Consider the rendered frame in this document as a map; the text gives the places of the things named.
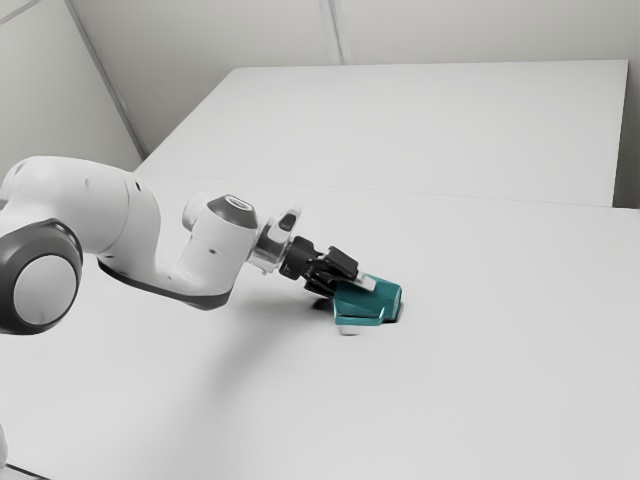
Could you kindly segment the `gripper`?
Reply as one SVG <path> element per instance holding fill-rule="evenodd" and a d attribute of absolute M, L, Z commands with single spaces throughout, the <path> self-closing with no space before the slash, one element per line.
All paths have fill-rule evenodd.
<path fill-rule="evenodd" d="M 339 248 L 330 246 L 323 257 L 324 263 L 320 257 L 321 253 L 315 250 L 310 240 L 296 236 L 289 244 L 279 267 L 279 273 L 288 279 L 306 279 L 304 289 L 316 296 L 312 309 L 335 318 L 333 283 L 346 282 L 365 291 L 375 290 L 376 281 L 360 271 L 358 262 Z M 326 273 L 329 284 L 311 280 L 321 273 Z M 362 331 L 361 327 L 354 325 L 337 325 L 337 329 L 341 336 L 358 336 Z"/>

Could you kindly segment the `teal faceted mug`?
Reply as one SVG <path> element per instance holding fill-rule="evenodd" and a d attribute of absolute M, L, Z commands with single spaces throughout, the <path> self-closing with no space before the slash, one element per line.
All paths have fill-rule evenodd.
<path fill-rule="evenodd" d="M 399 320 L 402 287 L 394 282 L 368 276 L 374 282 L 368 290 L 353 282 L 340 281 L 333 296 L 337 326 L 373 327 Z"/>

